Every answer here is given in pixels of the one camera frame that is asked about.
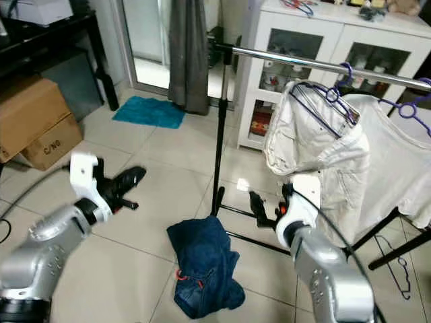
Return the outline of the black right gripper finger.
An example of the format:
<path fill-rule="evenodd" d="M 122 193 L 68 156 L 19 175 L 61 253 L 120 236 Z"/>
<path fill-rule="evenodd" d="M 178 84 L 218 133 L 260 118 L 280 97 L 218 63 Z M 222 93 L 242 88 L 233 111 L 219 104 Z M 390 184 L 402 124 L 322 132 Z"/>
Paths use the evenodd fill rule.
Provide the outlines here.
<path fill-rule="evenodd" d="M 250 207 L 258 227 L 271 227 L 271 219 L 267 217 L 265 201 L 255 191 L 249 191 Z"/>

